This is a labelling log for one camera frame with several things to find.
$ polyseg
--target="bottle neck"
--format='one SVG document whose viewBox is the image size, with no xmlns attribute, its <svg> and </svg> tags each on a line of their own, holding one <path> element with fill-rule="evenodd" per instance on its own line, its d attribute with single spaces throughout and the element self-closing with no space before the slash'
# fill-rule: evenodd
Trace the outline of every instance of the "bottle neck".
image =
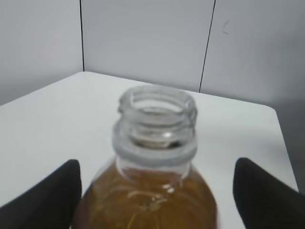
<svg viewBox="0 0 305 229">
<path fill-rule="evenodd" d="M 116 167 L 120 174 L 129 180 L 151 179 L 158 180 L 159 184 L 175 183 L 189 174 L 191 162 L 180 165 L 149 168 L 130 160 L 116 157 Z"/>
<path fill-rule="evenodd" d="M 122 96 L 119 111 L 112 138 L 118 158 L 131 168 L 184 173 L 197 151 L 192 97 L 171 88 L 136 87 Z"/>
</svg>

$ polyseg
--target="transparent glass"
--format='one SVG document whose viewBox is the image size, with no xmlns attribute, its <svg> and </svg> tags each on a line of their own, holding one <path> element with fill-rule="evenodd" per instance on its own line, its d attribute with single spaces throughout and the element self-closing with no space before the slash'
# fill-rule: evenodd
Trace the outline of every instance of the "transparent glass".
<svg viewBox="0 0 305 229">
<path fill-rule="evenodd" d="M 215 229 L 216 202 L 191 165 L 197 110 L 185 92 L 141 86 L 120 99 L 116 158 L 94 178 L 73 229 Z"/>
</svg>

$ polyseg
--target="amber liquid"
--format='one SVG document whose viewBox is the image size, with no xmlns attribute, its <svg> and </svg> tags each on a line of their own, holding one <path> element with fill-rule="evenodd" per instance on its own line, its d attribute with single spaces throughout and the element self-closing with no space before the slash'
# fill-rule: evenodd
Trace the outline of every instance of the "amber liquid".
<svg viewBox="0 0 305 229">
<path fill-rule="evenodd" d="M 125 170 L 112 164 L 81 200 L 73 229 L 215 229 L 216 203 L 205 181 L 188 175 Z"/>
</svg>

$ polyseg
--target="white wall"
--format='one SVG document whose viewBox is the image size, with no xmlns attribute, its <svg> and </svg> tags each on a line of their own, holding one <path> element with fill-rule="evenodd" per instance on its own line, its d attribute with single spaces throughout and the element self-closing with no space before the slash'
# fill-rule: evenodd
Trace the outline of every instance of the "white wall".
<svg viewBox="0 0 305 229">
<path fill-rule="evenodd" d="M 85 70 L 199 91 L 214 0 L 83 0 Z"/>
<path fill-rule="evenodd" d="M 82 71 L 78 0 L 2 0 L 0 105 Z"/>
<path fill-rule="evenodd" d="M 274 107 L 305 192 L 305 1 L 219 0 L 201 92 Z"/>
</svg>

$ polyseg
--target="table surface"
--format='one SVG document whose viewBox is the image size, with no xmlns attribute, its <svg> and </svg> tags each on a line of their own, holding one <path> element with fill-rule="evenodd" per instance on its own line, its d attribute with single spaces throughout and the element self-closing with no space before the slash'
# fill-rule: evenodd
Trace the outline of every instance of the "table surface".
<svg viewBox="0 0 305 229">
<path fill-rule="evenodd" d="M 81 164 L 85 190 L 114 155 L 112 126 L 118 100 L 144 84 L 78 73 L 0 107 L 0 206 L 66 160 Z M 234 165 L 248 157 L 297 190 L 276 112 L 258 104 L 189 92 L 199 111 L 195 166 L 209 184 L 220 228 L 243 229 L 232 195 Z"/>
</svg>

